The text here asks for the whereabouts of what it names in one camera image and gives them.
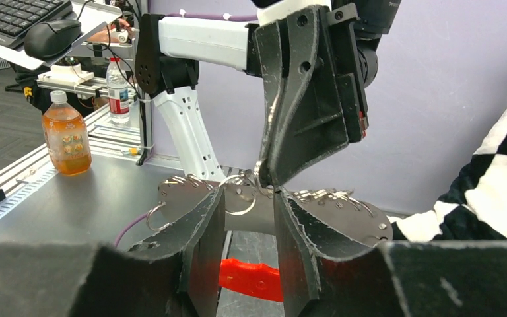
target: white bottle cap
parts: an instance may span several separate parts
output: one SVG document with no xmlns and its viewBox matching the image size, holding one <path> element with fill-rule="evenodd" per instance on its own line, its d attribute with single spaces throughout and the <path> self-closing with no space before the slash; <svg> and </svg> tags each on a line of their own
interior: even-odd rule
<svg viewBox="0 0 507 317">
<path fill-rule="evenodd" d="M 64 104 L 67 102 L 67 94 L 64 91 L 55 90 L 50 93 L 51 102 L 54 104 Z"/>
</svg>

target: water bottle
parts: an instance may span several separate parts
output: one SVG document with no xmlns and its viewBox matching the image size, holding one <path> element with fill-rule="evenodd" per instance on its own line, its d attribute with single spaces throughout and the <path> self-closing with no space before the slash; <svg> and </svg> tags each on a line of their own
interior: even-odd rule
<svg viewBox="0 0 507 317">
<path fill-rule="evenodd" d="M 111 57 L 106 82 L 110 95 L 110 118 L 115 123 L 127 123 L 129 121 L 129 90 L 125 71 L 119 68 L 120 58 Z"/>
<path fill-rule="evenodd" d="M 83 116 L 67 102 L 64 91 L 52 91 L 51 102 L 42 116 L 51 162 L 64 175 L 86 172 L 92 164 L 92 155 Z"/>
</svg>

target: hand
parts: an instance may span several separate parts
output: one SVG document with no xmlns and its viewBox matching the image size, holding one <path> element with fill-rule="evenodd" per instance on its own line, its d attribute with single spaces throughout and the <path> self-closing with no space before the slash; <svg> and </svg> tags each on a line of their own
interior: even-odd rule
<svg viewBox="0 0 507 317">
<path fill-rule="evenodd" d="M 119 25 L 121 26 L 122 30 L 126 30 L 127 33 L 129 33 L 129 38 L 134 37 L 133 31 L 131 31 L 131 25 L 126 20 L 123 20 L 122 18 L 118 19 Z M 108 35 L 111 34 L 111 32 L 116 31 L 116 25 L 114 23 L 111 23 L 103 30 L 99 31 L 98 33 L 92 35 L 90 38 L 88 38 L 88 42 L 94 42 L 94 43 L 108 43 Z M 113 37 L 110 38 L 110 43 L 119 43 L 118 38 Z"/>
</svg>

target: computer mouse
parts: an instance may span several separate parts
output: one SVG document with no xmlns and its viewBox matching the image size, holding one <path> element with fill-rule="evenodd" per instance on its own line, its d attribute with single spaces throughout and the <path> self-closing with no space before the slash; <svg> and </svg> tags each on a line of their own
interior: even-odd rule
<svg viewBox="0 0 507 317">
<path fill-rule="evenodd" d="M 81 35 L 77 20 L 55 20 L 34 25 L 24 37 L 24 52 L 37 59 L 49 59 L 65 52 Z"/>
</svg>

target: wall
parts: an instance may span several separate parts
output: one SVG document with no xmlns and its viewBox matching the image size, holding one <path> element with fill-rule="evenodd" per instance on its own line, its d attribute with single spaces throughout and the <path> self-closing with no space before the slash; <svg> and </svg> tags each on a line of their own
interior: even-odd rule
<svg viewBox="0 0 507 317">
<path fill-rule="evenodd" d="M 248 0 L 157 0 L 156 13 L 255 13 Z M 355 189 L 384 210 L 428 210 L 507 107 L 507 1 L 403 0 L 378 49 L 361 143 L 288 187 Z M 201 65 L 201 109 L 219 162 L 251 168 L 263 129 L 260 79 Z M 161 153 L 175 155 L 160 125 Z"/>
</svg>

